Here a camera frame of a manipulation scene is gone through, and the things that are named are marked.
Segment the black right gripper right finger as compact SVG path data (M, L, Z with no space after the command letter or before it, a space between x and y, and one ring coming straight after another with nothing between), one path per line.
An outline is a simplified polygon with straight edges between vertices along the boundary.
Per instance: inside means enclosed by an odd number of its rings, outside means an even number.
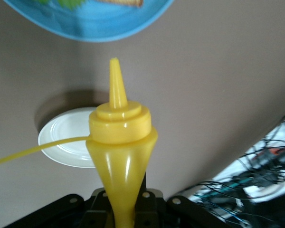
M217 228L219 220L178 196L165 201L159 190L141 188L134 209L135 228Z

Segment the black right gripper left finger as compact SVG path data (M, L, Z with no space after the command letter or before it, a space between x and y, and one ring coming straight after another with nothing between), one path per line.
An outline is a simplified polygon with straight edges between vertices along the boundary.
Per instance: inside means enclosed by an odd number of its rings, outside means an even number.
M88 200L66 195L6 227L8 228L114 228L111 204L104 189L96 189Z

